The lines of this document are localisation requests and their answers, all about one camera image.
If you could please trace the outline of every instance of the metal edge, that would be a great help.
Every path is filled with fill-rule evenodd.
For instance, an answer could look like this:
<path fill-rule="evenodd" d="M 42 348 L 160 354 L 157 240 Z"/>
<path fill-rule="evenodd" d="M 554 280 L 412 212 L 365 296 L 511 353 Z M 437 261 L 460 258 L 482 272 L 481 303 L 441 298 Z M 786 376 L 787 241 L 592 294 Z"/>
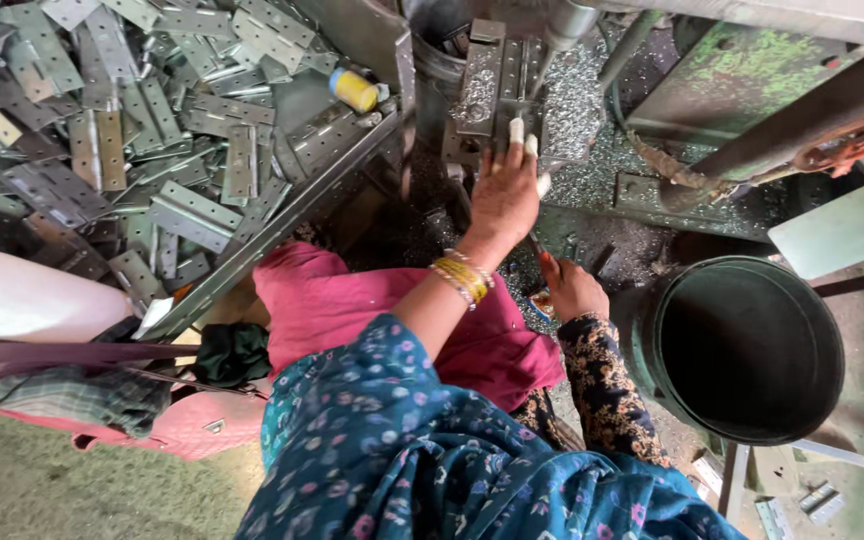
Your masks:
<path fill-rule="evenodd" d="M 306 212 L 313 208 L 338 182 L 356 166 L 366 161 L 369 153 L 379 143 L 390 137 L 400 126 L 397 113 L 390 114 L 366 133 L 361 140 L 349 148 L 341 158 L 309 181 L 298 195 L 282 207 L 262 231 L 234 252 L 222 266 L 216 268 L 203 282 L 189 292 L 142 338 L 145 341 L 171 341 L 212 305 L 214 297 L 221 296 L 241 281 L 285 236 L 288 235 Z"/>

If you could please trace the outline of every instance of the plaid cloth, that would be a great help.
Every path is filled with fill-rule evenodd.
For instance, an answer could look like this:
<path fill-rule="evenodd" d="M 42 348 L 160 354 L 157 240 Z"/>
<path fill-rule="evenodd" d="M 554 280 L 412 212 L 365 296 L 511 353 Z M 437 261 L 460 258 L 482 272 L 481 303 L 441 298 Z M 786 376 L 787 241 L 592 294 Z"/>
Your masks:
<path fill-rule="evenodd" d="M 124 371 L 65 365 L 0 377 L 0 410 L 67 418 L 147 438 L 171 404 L 171 383 Z"/>

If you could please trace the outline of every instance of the quilted pink bag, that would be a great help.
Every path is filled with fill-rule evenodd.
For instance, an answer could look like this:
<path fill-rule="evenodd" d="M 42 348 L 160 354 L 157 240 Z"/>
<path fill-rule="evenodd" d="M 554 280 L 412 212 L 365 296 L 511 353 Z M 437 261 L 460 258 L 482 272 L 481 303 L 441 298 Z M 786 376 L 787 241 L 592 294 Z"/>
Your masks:
<path fill-rule="evenodd" d="M 222 450 L 254 441 L 272 384 L 268 378 L 254 380 L 249 388 L 233 390 L 174 379 L 145 372 L 140 366 L 152 360 L 195 356 L 198 348 L 188 345 L 140 343 L 2 343 L 0 378 L 34 373 L 60 365 L 126 369 L 150 379 L 173 382 L 172 404 L 152 424 L 146 439 L 125 432 L 66 418 L 32 416 L 0 409 L 0 414 L 29 424 L 72 433 L 72 444 L 88 450 L 96 443 L 148 448 L 174 454 L 184 460 L 199 460 Z"/>

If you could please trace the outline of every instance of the hand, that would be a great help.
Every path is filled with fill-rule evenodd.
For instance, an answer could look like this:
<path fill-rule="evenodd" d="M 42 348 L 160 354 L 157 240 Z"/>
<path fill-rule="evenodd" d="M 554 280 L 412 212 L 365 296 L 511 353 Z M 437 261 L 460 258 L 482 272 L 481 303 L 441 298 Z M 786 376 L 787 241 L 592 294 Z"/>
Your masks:
<path fill-rule="evenodd" d="M 515 141 L 508 154 L 499 153 L 495 159 L 489 151 L 483 155 L 472 191 L 472 224 L 458 248 L 488 270 L 497 267 L 536 223 L 537 160 L 534 152 L 526 152 L 525 145 Z"/>
<path fill-rule="evenodd" d="M 549 285 L 549 299 L 558 320 L 568 323 L 579 315 L 595 312 L 609 318 L 609 297 L 602 285 L 581 266 L 567 258 L 555 259 L 544 252 L 539 260 Z"/>

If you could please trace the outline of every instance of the floral sleeve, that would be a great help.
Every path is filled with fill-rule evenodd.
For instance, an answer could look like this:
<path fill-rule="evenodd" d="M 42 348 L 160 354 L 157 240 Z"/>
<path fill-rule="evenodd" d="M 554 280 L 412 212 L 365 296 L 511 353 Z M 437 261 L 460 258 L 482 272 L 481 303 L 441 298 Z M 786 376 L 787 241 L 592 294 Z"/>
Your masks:
<path fill-rule="evenodd" d="M 558 340 L 585 445 L 671 467 L 652 417 L 626 372 L 616 327 L 597 313 L 587 313 L 562 325 Z"/>

